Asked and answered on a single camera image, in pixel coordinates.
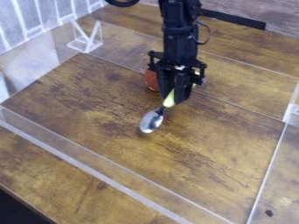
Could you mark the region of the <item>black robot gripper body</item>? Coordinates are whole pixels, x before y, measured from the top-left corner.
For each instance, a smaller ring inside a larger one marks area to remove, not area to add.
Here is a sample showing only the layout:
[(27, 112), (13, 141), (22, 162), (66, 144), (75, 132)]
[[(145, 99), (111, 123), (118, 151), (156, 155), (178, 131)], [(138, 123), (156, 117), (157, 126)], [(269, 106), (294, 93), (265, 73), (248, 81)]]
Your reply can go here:
[(204, 71), (206, 64), (197, 60), (198, 45), (208, 40), (198, 41), (198, 26), (188, 25), (178, 28), (162, 28), (162, 52), (150, 51), (148, 69), (156, 72), (154, 59), (169, 62), (173, 66), (197, 67)]

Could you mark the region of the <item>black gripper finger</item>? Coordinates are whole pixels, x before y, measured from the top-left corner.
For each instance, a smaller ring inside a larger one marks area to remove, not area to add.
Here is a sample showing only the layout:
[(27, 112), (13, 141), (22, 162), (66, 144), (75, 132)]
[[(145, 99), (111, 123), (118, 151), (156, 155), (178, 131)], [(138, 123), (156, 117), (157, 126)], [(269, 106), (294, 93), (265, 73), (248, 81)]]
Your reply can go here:
[(161, 70), (157, 72), (157, 86), (158, 86), (160, 96), (165, 98), (173, 89), (173, 71), (172, 70)]
[(185, 73), (174, 75), (173, 82), (173, 100), (176, 104), (182, 103), (190, 96), (192, 82), (190, 77)]

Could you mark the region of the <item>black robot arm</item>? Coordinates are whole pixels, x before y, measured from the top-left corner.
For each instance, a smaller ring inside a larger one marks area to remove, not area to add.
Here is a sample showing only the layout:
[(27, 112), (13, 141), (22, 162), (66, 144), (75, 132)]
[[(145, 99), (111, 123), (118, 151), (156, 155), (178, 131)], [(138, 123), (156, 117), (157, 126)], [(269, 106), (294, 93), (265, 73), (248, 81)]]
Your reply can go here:
[(158, 0), (162, 17), (162, 51), (148, 53), (145, 84), (157, 91), (169, 108), (188, 100), (192, 88), (202, 85), (206, 64), (197, 60), (200, 0)]

